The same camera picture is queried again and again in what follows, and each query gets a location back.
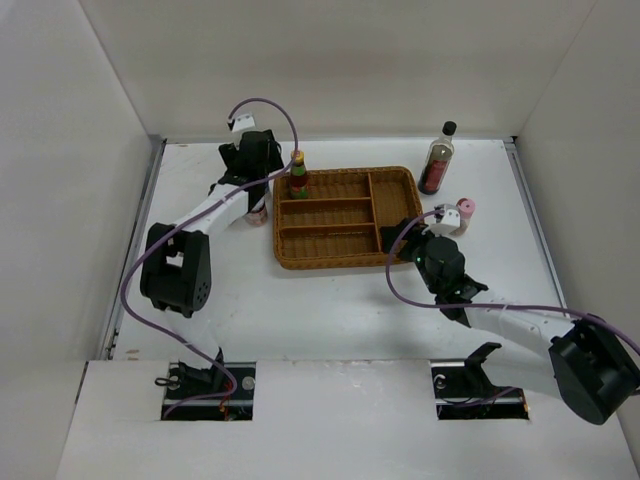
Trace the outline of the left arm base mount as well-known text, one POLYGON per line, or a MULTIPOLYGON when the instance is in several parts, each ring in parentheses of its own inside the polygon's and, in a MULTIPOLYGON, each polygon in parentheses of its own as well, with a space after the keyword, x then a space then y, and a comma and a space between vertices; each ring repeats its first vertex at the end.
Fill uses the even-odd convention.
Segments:
POLYGON ((215 367, 195 368, 184 362, 171 363, 164 377, 154 385, 163 393, 160 418, 163 421, 251 421, 256 388, 255 363, 227 363, 225 368, 237 381, 215 367))

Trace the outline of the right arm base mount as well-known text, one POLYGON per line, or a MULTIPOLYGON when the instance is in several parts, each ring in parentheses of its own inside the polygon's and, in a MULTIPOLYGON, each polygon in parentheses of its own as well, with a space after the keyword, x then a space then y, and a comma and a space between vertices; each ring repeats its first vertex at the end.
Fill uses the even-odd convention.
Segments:
POLYGON ((501 345, 488 342, 465 359, 431 363, 436 415, 441 421, 528 420, 521 389, 493 385, 482 366, 501 345))

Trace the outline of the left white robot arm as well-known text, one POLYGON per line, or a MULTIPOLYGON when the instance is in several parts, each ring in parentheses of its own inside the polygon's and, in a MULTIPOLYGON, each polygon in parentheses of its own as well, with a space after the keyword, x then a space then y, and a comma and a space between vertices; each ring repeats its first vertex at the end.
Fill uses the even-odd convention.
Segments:
POLYGON ((285 171, 271 130, 243 129, 218 148, 225 170, 205 200, 179 220, 155 223, 135 266, 139 289, 154 309, 183 319, 206 305, 212 288, 211 243, 236 220, 267 215, 269 184, 285 171))

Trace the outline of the yellow cap sauce bottle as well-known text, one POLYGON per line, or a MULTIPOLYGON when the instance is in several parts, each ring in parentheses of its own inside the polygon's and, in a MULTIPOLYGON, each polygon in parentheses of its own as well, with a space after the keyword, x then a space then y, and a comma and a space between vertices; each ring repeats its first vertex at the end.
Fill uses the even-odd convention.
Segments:
POLYGON ((294 200, 309 197, 309 176, 304 162, 304 153, 295 150, 291 154, 292 167, 289 174, 289 193, 294 200))

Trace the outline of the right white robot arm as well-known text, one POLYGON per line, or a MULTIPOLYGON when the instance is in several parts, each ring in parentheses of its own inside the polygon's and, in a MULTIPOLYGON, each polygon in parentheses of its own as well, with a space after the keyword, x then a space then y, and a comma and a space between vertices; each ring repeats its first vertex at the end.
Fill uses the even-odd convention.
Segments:
POLYGON ((639 393, 639 346, 602 318, 576 310, 509 304, 465 271, 457 243, 436 235, 421 218, 406 218, 380 230, 389 261, 413 264, 434 295, 432 308, 469 329, 490 332, 529 351, 525 362, 494 356, 485 344, 465 364, 464 384, 473 394, 497 386, 517 387, 557 398, 581 419, 604 424, 639 393))

